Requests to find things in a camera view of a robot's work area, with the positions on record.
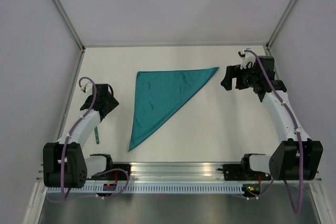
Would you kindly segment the knife with green handle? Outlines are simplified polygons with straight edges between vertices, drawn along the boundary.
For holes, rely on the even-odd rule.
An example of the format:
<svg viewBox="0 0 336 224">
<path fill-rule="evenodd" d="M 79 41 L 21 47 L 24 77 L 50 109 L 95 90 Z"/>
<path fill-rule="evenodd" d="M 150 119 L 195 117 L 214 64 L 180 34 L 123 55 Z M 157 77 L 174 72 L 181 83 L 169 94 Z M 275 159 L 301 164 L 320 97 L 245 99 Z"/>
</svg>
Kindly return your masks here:
<svg viewBox="0 0 336 224">
<path fill-rule="evenodd" d="M 94 128 L 94 136 L 95 136 L 96 144 L 100 144 L 99 132 L 98 132 L 97 127 Z"/>
</svg>

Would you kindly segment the teal cloth napkin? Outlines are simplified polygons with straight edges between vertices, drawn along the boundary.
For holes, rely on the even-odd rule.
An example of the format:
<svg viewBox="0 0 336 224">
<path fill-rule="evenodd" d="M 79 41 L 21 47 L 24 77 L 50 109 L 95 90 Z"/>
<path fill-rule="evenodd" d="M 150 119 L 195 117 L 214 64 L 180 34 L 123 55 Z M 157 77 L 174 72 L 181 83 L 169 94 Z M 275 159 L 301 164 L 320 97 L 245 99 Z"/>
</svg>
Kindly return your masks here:
<svg viewBox="0 0 336 224">
<path fill-rule="evenodd" d="M 135 80 L 129 151 L 166 123 L 210 81 L 218 69 L 139 71 Z"/>
</svg>

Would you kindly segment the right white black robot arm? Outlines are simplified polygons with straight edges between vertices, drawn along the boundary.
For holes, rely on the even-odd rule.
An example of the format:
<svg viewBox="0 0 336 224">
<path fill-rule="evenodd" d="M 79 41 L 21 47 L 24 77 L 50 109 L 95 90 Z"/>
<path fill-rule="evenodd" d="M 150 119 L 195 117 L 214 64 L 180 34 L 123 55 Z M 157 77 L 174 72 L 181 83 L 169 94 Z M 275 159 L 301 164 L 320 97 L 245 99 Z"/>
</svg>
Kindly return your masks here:
<svg viewBox="0 0 336 224">
<path fill-rule="evenodd" d="M 280 141 L 270 156 L 245 154 L 239 172 L 245 179 L 254 178 L 258 172 L 275 180 L 314 180 L 323 153 L 320 141 L 306 133 L 295 116 L 283 81 L 275 78 L 275 60 L 271 56 L 255 57 L 251 50 L 239 52 L 242 63 L 228 66 L 221 86 L 251 88 L 265 106 Z"/>
</svg>

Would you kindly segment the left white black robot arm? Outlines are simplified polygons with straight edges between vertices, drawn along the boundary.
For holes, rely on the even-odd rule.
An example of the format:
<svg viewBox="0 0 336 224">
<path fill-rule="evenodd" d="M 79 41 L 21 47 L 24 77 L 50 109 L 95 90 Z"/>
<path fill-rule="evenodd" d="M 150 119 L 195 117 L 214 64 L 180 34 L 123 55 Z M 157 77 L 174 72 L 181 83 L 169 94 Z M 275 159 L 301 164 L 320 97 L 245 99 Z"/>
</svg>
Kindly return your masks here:
<svg viewBox="0 0 336 224">
<path fill-rule="evenodd" d="M 101 121 L 118 105 L 112 86 L 96 85 L 97 95 L 87 97 L 80 108 L 79 122 L 74 130 L 43 148 L 44 185 L 47 187 L 81 188 L 87 178 L 100 176 L 108 180 L 114 176 L 111 155 L 91 154 L 84 158 L 82 148 Z"/>
</svg>

